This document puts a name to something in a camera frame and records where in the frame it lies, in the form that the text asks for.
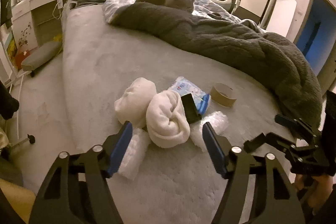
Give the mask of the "person's right hand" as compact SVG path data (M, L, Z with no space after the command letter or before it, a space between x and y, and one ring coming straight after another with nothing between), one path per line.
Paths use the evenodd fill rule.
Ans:
M333 191L333 177L323 174L322 176L313 176L312 179L316 183L316 187L307 198L307 204L317 214Z

